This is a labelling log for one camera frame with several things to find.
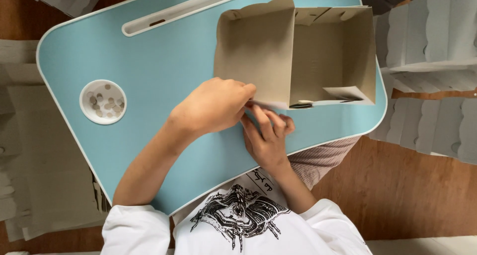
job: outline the lap desk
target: lap desk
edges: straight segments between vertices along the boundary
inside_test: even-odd
[[[110,201],[129,163],[169,112],[213,76],[220,14],[269,1],[129,0],[60,24],[44,35],[37,51],[40,73]],[[294,2],[296,7],[360,5],[360,0]],[[166,22],[158,27],[141,27],[138,19],[159,11],[164,14],[155,17]],[[134,25],[123,30],[126,23]],[[116,123],[96,124],[80,109],[82,89],[98,79],[118,84],[127,98],[127,109]],[[380,123],[386,100],[376,70],[373,106],[328,105],[282,111],[296,124],[296,131],[287,137],[287,152],[368,133]],[[207,191],[255,168],[241,130],[238,124],[191,144],[171,168],[152,205],[172,214]]]

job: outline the person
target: person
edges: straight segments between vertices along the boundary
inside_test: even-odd
[[[251,104],[256,88],[234,80],[203,82],[178,104],[120,180],[103,227],[103,255],[164,255],[169,219],[149,203],[182,151],[206,133],[243,125],[245,146],[260,168],[209,194],[179,222],[176,255],[371,252],[353,223],[327,199],[316,200],[290,166],[285,115]],[[245,114],[250,110],[259,130]]]

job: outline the cardboard compartment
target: cardboard compartment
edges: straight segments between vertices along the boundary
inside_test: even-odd
[[[371,8],[272,0],[220,16],[214,76],[255,84],[255,101],[279,109],[373,105],[375,55]]]

